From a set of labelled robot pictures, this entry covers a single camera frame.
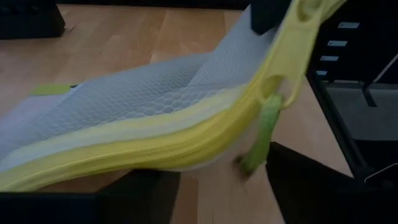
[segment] yellow zipper tape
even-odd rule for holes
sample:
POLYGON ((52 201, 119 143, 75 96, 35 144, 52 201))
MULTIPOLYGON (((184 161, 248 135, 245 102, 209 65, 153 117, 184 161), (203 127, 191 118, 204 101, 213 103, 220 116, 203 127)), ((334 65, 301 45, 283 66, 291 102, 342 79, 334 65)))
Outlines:
POLYGON ((0 190, 34 190, 61 180, 122 168, 187 167, 215 157, 258 116, 260 101, 276 92, 283 78, 292 84, 292 94, 284 107, 293 103, 319 25, 343 1, 292 1, 265 62, 230 109, 163 136, 79 147, 27 162, 0 173, 0 190))

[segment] honeycomb mesh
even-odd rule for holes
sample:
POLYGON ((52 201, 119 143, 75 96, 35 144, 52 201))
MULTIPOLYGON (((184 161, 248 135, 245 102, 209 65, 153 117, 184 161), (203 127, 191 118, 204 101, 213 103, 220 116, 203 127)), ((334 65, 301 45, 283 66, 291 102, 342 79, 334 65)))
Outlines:
POLYGON ((257 36, 246 9, 208 54, 147 65, 82 83, 46 113, 0 135, 0 158, 62 134, 131 118, 173 113, 247 83, 266 56, 275 31, 257 36))

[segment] gray carpet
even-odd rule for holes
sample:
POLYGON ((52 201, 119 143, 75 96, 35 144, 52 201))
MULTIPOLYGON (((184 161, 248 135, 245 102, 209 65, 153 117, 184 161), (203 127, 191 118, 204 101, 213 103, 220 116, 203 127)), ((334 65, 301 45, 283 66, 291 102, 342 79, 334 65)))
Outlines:
POLYGON ((370 90, 377 107, 359 88, 326 88, 354 139, 398 141, 398 90, 370 90))

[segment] wooden floor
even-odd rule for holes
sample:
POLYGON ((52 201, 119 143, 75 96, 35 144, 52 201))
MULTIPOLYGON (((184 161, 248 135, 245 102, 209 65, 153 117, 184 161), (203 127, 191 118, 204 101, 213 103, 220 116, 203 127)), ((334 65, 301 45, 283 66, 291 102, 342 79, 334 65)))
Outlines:
MULTIPOLYGON (((67 28, 61 38, 0 40, 0 116, 38 84, 79 83, 168 58, 212 51, 240 15, 239 11, 203 9, 59 8, 67 28)), ((304 106, 293 106, 282 114, 274 139, 350 175, 308 85, 298 100, 304 106), (309 137, 310 131, 317 136, 309 137)), ((254 137, 246 134, 237 140, 234 153, 183 173, 172 223, 283 223, 265 170, 259 169, 243 182, 231 167, 236 153, 249 148, 254 137)), ((126 172, 84 177, 41 190, 92 192, 126 172)))

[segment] green zipper pull tab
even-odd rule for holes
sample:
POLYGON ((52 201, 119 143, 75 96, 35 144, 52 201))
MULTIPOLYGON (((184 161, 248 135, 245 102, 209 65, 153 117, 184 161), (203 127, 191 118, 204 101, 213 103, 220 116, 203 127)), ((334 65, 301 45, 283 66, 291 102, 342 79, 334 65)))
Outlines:
POLYGON ((283 104, 283 96, 278 94, 272 94, 261 104, 259 133, 256 142, 250 148, 249 152, 235 160, 243 176, 249 177, 256 171, 259 165, 267 160, 272 132, 283 104))

